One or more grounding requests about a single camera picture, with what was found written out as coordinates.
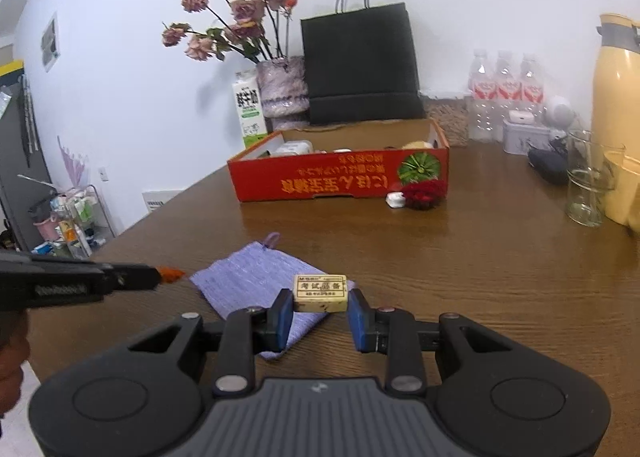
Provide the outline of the person's left hand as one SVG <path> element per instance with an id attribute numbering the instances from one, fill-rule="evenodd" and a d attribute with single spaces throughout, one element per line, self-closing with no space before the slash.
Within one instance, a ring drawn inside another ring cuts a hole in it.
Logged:
<path id="1" fill-rule="evenodd" d="M 9 341 L 1 347 L 1 405 L 2 415 L 10 411 L 20 400 L 24 373 L 22 365 L 30 354 L 27 339 L 28 314 L 22 312 Z"/>

